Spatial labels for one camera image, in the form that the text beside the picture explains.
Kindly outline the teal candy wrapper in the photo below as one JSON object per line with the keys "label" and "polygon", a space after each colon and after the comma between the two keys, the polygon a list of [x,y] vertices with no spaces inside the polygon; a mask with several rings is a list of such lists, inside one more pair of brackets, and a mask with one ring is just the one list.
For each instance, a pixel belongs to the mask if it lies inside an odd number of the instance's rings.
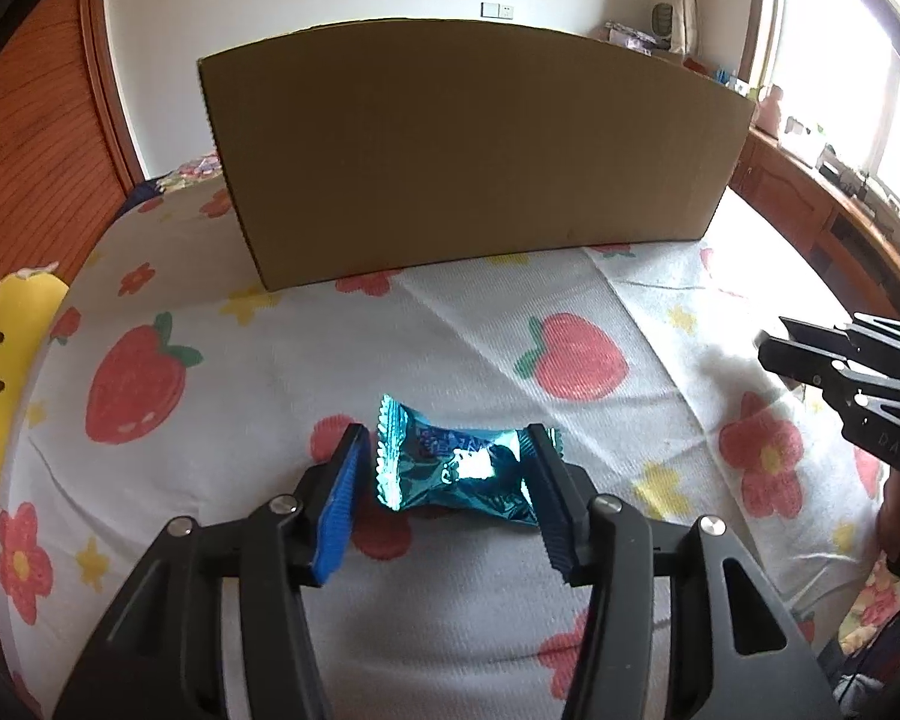
{"label": "teal candy wrapper", "polygon": [[[377,500],[393,512],[442,507],[537,527],[521,472],[525,427],[437,426],[385,395],[377,416]],[[544,429],[562,455],[560,432]]]}

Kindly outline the wooden window cabinet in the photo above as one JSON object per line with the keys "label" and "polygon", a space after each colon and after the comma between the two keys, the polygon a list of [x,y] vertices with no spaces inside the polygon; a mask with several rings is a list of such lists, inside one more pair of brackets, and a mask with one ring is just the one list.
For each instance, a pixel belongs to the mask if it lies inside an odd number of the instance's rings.
{"label": "wooden window cabinet", "polygon": [[900,253],[859,200],[756,128],[730,188],[798,250],[844,309],[900,319]]}

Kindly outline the strawberry print white bedsheet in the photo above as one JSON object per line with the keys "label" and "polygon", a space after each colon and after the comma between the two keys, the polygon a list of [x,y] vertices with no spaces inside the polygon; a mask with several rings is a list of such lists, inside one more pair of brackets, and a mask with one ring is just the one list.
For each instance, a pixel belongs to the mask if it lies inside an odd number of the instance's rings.
{"label": "strawberry print white bedsheet", "polygon": [[844,311],[735,195],[701,239],[271,293],[220,182],[126,213],[41,340],[0,489],[0,640],[40,715],[165,523],[237,520],[367,427],[343,564],[307,596],[341,718],[553,718],[587,597],[517,475],[537,422],[642,514],[727,522],[813,647],[875,557],[883,468],[758,359]]}

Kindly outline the pink bottle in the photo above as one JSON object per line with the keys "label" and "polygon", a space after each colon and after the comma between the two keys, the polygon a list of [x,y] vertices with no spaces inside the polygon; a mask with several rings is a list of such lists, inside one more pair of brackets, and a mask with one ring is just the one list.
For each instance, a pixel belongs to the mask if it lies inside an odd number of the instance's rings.
{"label": "pink bottle", "polygon": [[752,126],[770,138],[779,137],[781,132],[782,99],[784,90],[779,85],[770,85],[756,107],[756,117]]}

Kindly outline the window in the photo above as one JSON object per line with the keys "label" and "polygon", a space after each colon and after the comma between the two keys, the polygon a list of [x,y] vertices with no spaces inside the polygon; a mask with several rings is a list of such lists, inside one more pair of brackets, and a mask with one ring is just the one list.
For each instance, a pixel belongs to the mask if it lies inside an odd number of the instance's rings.
{"label": "window", "polygon": [[829,151],[900,204],[900,57],[865,0],[784,0],[770,82],[797,122],[785,146]]}

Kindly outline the brown cardboard box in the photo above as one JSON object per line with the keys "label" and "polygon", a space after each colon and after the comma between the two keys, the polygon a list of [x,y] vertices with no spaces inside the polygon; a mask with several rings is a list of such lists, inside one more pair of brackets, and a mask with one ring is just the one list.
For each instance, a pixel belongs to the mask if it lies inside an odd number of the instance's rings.
{"label": "brown cardboard box", "polygon": [[593,244],[694,241],[748,135],[741,94],[668,60],[473,20],[315,26],[199,60],[271,291]]}

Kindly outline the floral blanket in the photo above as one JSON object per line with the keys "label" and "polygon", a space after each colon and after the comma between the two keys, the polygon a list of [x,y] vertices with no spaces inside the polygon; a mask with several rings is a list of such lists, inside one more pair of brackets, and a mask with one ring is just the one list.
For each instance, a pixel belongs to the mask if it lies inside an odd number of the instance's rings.
{"label": "floral blanket", "polygon": [[152,179],[144,179],[141,184],[136,184],[126,195],[126,199],[116,212],[116,216],[126,215],[126,213],[130,213],[138,206],[154,206],[157,200],[162,199],[167,193],[176,192],[177,190],[182,190],[182,188],[209,181],[209,179],[215,179],[221,174],[222,164],[217,153],[213,151],[209,154],[203,154],[199,158],[183,163],[173,171],[167,172],[167,174],[152,177]]}

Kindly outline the clutter on cabinet top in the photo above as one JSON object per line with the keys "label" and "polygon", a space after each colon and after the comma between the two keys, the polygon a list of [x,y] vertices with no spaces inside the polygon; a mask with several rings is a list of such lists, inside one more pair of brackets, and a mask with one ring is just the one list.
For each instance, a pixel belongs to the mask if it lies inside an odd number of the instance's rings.
{"label": "clutter on cabinet top", "polygon": [[745,98],[751,96],[751,85],[743,82],[731,71],[704,64],[694,55],[679,54],[679,52],[671,50],[674,9],[670,4],[667,2],[656,4],[652,8],[650,21],[652,24],[649,31],[644,31],[624,25],[621,21],[608,20],[605,23],[606,41],[613,46],[635,50],[639,54],[668,60],[686,70],[696,71],[697,75],[708,76],[715,83],[733,89],[735,93],[741,94]]}

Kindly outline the wooden louvered wardrobe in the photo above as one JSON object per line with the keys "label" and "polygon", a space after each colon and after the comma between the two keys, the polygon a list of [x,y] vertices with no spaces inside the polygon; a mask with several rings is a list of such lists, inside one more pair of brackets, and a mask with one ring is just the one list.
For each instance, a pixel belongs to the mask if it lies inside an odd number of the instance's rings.
{"label": "wooden louvered wardrobe", "polygon": [[0,0],[0,280],[72,280],[141,179],[103,0]]}

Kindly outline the white wall switch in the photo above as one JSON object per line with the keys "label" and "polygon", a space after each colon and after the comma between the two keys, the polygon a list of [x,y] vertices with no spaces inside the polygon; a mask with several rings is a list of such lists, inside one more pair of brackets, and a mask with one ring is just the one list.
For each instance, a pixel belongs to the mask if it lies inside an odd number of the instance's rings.
{"label": "white wall switch", "polygon": [[514,9],[510,5],[482,2],[481,16],[482,18],[487,18],[487,20],[512,20],[514,18]]}

